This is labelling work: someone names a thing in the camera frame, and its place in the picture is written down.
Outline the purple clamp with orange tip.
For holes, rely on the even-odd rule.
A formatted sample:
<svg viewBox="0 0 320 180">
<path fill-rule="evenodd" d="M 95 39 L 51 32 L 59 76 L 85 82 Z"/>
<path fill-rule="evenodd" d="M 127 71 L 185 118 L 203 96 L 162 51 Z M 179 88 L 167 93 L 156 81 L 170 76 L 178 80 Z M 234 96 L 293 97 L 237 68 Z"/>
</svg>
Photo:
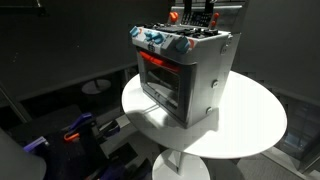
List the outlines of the purple clamp with orange tip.
<svg viewBox="0 0 320 180">
<path fill-rule="evenodd" d="M 71 142 L 80 137 L 79 128 L 85 123 L 89 122 L 93 118 L 93 115 L 88 113 L 81 114 L 68 128 L 63 136 L 65 142 Z"/>
</svg>

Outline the red round stove button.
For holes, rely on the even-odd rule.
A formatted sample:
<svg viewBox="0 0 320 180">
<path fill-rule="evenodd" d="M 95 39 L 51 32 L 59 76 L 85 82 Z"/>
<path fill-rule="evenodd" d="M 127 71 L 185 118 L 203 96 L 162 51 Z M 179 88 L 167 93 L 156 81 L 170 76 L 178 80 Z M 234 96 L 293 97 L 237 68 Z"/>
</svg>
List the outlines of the red round stove button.
<svg viewBox="0 0 320 180">
<path fill-rule="evenodd" d="M 177 12 L 170 12 L 169 13 L 169 18 L 170 18 L 170 21 L 175 23 L 177 20 L 178 20 L 178 13 Z"/>
</svg>

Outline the blue stove knob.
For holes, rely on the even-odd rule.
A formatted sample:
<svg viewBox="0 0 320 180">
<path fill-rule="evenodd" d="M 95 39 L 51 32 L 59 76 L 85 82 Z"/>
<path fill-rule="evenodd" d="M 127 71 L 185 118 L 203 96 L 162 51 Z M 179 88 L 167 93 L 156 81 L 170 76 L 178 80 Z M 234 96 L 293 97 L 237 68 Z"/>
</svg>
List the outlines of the blue stove knob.
<svg viewBox="0 0 320 180">
<path fill-rule="evenodd" d="M 161 44 L 165 40 L 165 37 L 161 33 L 157 33 L 153 37 L 153 40 L 155 44 Z"/>
<path fill-rule="evenodd" d="M 186 37 L 183 37 L 176 44 L 176 50 L 180 53 L 186 53 L 190 47 L 190 42 Z"/>
<path fill-rule="evenodd" d="M 131 34 L 132 37 L 136 37 L 139 33 L 140 33 L 140 30 L 138 27 L 134 26 L 130 31 L 129 33 Z"/>
<path fill-rule="evenodd" d="M 155 38 L 155 36 L 156 36 L 155 32 L 152 32 L 152 31 L 145 32 L 145 40 L 146 41 L 151 41 L 152 39 Z"/>
</svg>

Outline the blue stove knob far right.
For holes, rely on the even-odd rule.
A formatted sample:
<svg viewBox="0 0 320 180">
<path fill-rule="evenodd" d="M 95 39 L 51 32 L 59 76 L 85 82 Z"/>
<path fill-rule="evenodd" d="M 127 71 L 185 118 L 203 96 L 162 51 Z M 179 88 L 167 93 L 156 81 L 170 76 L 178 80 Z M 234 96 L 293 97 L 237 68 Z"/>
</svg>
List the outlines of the blue stove knob far right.
<svg viewBox="0 0 320 180">
<path fill-rule="evenodd" d="M 186 53 L 190 47 L 190 42 L 186 37 L 183 37 L 176 44 L 176 50 L 180 53 Z"/>
</svg>

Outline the blue stove knob middle right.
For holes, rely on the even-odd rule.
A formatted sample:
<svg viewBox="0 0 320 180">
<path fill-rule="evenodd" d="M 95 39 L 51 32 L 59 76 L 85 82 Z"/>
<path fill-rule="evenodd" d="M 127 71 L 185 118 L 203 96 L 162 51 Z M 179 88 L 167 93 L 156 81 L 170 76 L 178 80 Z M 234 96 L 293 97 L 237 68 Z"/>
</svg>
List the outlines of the blue stove knob middle right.
<svg viewBox="0 0 320 180">
<path fill-rule="evenodd" d="M 161 33 L 157 33 L 153 37 L 153 40 L 155 44 L 161 44 L 165 40 L 165 37 Z"/>
</svg>

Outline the grey toy stove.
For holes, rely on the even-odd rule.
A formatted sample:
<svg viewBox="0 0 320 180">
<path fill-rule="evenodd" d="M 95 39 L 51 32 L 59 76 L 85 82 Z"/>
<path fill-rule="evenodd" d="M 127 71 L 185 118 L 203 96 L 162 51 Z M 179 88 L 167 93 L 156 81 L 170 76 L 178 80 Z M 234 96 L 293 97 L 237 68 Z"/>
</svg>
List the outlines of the grey toy stove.
<svg viewBox="0 0 320 180">
<path fill-rule="evenodd" d="M 241 26 L 250 0 L 215 0 L 213 13 L 206 14 L 205 1 L 192 1 L 192 10 L 184 14 L 184 2 L 173 6 L 178 20 L 136 25 L 140 33 L 132 37 L 136 47 L 140 83 L 143 92 L 171 117 L 188 128 L 219 106 L 231 70 Z M 145 32 L 161 33 L 165 40 L 146 41 Z M 186 53 L 176 50 L 183 37 L 190 42 Z M 139 51 L 180 67 L 178 73 L 149 64 L 145 67 Z"/>
</svg>

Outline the blue stove knob middle left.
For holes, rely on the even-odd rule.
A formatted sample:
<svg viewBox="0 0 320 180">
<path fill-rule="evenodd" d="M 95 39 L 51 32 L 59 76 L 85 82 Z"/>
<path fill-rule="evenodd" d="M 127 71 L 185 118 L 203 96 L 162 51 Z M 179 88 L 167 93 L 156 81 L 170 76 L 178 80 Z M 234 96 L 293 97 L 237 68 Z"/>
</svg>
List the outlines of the blue stove knob middle left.
<svg viewBox="0 0 320 180">
<path fill-rule="evenodd" d="M 151 41 L 152 39 L 155 38 L 155 36 L 156 36 L 155 32 L 152 32 L 152 31 L 145 32 L 145 40 L 146 41 Z"/>
</svg>

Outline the small round side table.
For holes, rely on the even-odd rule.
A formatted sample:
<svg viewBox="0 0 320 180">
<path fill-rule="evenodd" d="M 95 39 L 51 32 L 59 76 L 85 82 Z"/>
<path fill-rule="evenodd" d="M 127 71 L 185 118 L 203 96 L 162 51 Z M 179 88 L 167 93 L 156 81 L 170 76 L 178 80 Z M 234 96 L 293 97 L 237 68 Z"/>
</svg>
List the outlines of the small round side table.
<svg viewBox="0 0 320 180">
<path fill-rule="evenodd" d="M 111 82 L 106 79 L 95 79 L 85 83 L 81 91 L 88 95 L 100 94 L 111 87 Z"/>
</svg>

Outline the blue stove knob far left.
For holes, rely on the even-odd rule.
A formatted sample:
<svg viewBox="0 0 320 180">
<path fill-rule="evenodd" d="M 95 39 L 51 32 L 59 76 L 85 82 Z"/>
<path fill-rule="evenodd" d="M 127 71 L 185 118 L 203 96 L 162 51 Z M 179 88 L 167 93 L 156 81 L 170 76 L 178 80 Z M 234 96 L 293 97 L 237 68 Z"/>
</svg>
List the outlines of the blue stove knob far left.
<svg viewBox="0 0 320 180">
<path fill-rule="evenodd" d="M 136 37 L 139 33 L 140 33 L 140 30 L 138 27 L 134 26 L 130 31 L 129 33 L 131 34 L 132 37 Z"/>
</svg>

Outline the round white table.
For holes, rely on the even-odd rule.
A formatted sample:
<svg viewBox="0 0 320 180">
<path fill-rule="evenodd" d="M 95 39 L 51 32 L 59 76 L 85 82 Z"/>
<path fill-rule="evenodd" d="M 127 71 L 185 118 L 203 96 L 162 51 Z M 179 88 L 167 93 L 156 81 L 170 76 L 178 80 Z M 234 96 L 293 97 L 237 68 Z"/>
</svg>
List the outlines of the round white table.
<svg viewBox="0 0 320 180">
<path fill-rule="evenodd" d="M 152 180 L 210 180 L 206 158 L 259 154 L 284 135 L 287 116 L 279 100 L 256 81 L 230 72 L 217 110 L 185 129 L 142 90 L 134 76 L 122 93 L 129 121 L 166 150 L 155 160 Z"/>
</svg>

